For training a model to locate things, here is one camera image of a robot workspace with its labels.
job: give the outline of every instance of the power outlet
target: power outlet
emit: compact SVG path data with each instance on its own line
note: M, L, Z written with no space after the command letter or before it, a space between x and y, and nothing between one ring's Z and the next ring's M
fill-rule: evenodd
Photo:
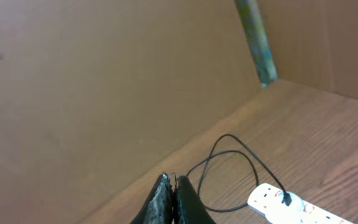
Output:
M300 199L303 203L297 203L295 207L285 208L280 203L283 192L270 185L261 184L248 198L250 208L267 218L273 224L281 223L310 223L310 224L352 224L351 222L325 211L309 202Z

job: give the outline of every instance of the white power strip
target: white power strip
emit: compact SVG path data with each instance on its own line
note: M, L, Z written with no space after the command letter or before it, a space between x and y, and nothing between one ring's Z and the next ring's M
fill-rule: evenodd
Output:
M289 192L292 203L282 204L283 192L270 185L261 184L248 198L248 205L273 224L352 224L351 222L306 202Z

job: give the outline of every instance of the wall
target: wall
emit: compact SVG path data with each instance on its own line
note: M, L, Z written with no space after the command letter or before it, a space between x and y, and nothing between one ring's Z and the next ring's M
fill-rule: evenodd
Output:
M259 0L280 78L358 98L358 1Z
M0 223L81 220L260 90L232 1L0 11Z

